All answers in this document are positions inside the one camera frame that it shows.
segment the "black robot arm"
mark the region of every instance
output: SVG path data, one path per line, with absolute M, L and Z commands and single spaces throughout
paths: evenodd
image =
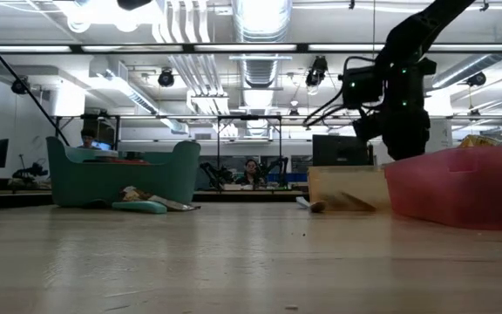
M 352 125 L 358 139 L 367 141 L 382 135 L 395 160 L 423 154 L 430 128 L 429 114 L 424 110 L 424 76 L 437 69 L 435 62 L 423 56 L 440 32 L 472 3 L 474 0 L 436 0 L 393 28 L 375 60 L 348 58 L 339 77 L 343 82 L 340 92 L 311 113 L 303 125 L 312 126 L 341 109 L 357 110 L 360 119 Z M 348 69 L 351 59 L 373 65 Z M 341 106 L 311 120 L 340 95 Z
M 390 65 L 413 65 L 429 50 L 441 31 L 475 0 L 436 0 L 393 28 L 375 60 L 384 76 Z

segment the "wooden table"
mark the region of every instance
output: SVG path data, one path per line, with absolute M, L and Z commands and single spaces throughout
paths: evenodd
M 502 313 L 502 232 L 295 204 L 0 210 L 0 313 Z

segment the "security camera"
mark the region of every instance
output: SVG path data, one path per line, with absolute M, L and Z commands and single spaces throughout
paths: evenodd
M 31 86 L 28 84 L 28 77 L 23 77 L 20 80 L 15 80 L 13 82 L 13 85 L 10 86 L 10 89 L 17 95 L 25 95 L 27 93 L 27 90 L 30 89 Z
M 173 74 L 171 68 L 162 68 L 162 73 L 158 77 L 158 84 L 162 87 L 173 85 Z

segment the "person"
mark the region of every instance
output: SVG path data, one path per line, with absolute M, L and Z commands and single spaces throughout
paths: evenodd
M 235 184 L 257 186 L 264 184 L 264 180 L 259 176 L 257 161 L 247 160 L 243 176 L 235 181 Z
M 96 137 L 96 133 L 93 130 L 83 129 L 80 132 L 80 136 L 83 139 L 83 145 L 79 146 L 78 148 L 100 149 L 100 148 L 94 147 L 92 145 L 92 142 L 94 141 L 94 138 Z

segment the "woman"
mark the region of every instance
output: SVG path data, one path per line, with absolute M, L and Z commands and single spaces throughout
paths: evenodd
M 243 176 L 235 181 L 235 184 L 257 186 L 264 184 L 264 180 L 259 176 L 259 165 L 255 160 L 248 160 L 245 163 Z

